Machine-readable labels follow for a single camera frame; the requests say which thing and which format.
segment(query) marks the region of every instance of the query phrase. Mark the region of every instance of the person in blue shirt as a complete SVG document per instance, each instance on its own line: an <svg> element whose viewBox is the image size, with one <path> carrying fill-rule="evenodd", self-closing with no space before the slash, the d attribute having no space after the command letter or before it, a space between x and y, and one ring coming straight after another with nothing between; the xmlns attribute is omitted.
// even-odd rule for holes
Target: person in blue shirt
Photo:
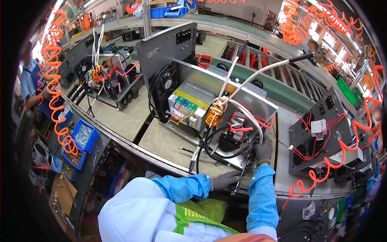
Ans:
<svg viewBox="0 0 387 242"><path fill-rule="evenodd" d="M22 93L22 98L26 109L29 110L35 105L38 105L38 108L51 119L52 110L49 108L49 98L50 94L47 92L46 86L42 87L41 92L37 92L36 90L40 87L38 80L40 76L38 76L38 72L41 70L38 62L35 59L32 59L32 43L28 42L27 45L21 52L20 56L23 71L20 78L20 88ZM42 72L44 80L50 81L51 79L46 76L45 72ZM55 112L54 116L57 118L59 112Z"/></svg>
<svg viewBox="0 0 387 242"><path fill-rule="evenodd" d="M203 200L209 192L240 181L241 172L233 171L215 178L198 174L131 180L106 202L98 215L102 241L277 241L279 216L273 185L275 171L270 166L272 141L264 136L262 145L256 144L254 148L259 167L248 189L247 233L238 233L178 204L193 197Z"/></svg>
<svg viewBox="0 0 387 242"><path fill-rule="evenodd" d="M183 5L188 8L188 14L197 14L199 13L199 6L197 0L178 0L177 5Z"/></svg>

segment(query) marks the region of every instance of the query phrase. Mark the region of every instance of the gloved hand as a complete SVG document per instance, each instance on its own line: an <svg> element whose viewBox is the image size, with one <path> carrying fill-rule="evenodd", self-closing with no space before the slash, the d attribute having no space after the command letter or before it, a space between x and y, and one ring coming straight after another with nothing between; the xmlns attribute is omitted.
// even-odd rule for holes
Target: gloved hand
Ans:
<svg viewBox="0 0 387 242"><path fill-rule="evenodd" d="M222 190L230 184L237 183L242 180L242 171L227 172L215 178L210 178L211 191Z"/></svg>
<svg viewBox="0 0 387 242"><path fill-rule="evenodd" d="M273 154L273 142L267 135L264 136L262 144L254 145L254 150L257 166L265 162L270 164L271 155Z"/></svg>
<svg viewBox="0 0 387 242"><path fill-rule="evenodd" d="M48 91L47 91L47 86L42 87L41 90L43 91L42 97L43 97L44 99L50 100L51 94L48 93Z"/></svg>

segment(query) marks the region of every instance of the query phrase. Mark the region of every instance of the green apron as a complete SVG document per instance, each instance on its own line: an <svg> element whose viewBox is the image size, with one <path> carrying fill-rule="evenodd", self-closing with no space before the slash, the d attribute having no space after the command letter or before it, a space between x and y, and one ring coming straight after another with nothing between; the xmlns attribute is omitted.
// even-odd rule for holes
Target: green apron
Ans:
<svg viewBox="0 0 387 242"><path fill-rule="evenodd" d="M204 216L197 214L196 212L194 212L188 208L183 208L182 206L177 205L177 204L175 204L175 205L176 205L176 224L177 224L177 226L176 226L175 230L173 231L174 233L179 233L181 235L184 235L184 227L188 227L188 225L189 225L188 221L200 222L200 223L204 223L204 224L211 225L214 227L224 228L232 234L239 233L238 231L236 231L232 228L229 228L226 225L211 221L211 220L205 218Z"/></svg>

